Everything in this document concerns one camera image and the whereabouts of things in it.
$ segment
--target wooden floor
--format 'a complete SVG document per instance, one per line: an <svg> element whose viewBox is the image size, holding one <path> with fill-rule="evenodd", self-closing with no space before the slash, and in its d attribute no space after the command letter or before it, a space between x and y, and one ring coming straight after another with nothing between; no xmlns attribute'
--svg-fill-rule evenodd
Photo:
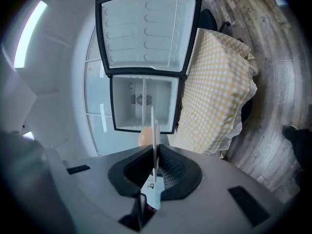
<svg viewBox="0 0 312 234"><path fill-rule="evenodd" d="M251 47L260 74L258 91L243 130L227 151L229 162L274 192L282 202L299 188L293 172L299 164L282 136L285 124L311 125L311 60L295 16L274 0L203 0L218 26Z"/></svg>

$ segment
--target freezer compartment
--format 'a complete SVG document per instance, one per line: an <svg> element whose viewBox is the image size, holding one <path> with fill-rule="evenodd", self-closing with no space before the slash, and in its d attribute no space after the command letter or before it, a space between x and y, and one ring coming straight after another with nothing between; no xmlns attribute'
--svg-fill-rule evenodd
<svg viewBox="0 0 312 234"><path fill-rule="evenodd" d="M170 133L176 113L178 78L116 75L111 78L116 130L142 131L151 126L151 108L162 133Z"/></svg>
<svg viewBox="0 0 312 234"><path fill-rule="evenodd" d="M141 74L144 69L157 74L185 71L201 0L101 1L97 0L97 34L106 74L107 69L117 74L121 68L140 69Z"/></svg>

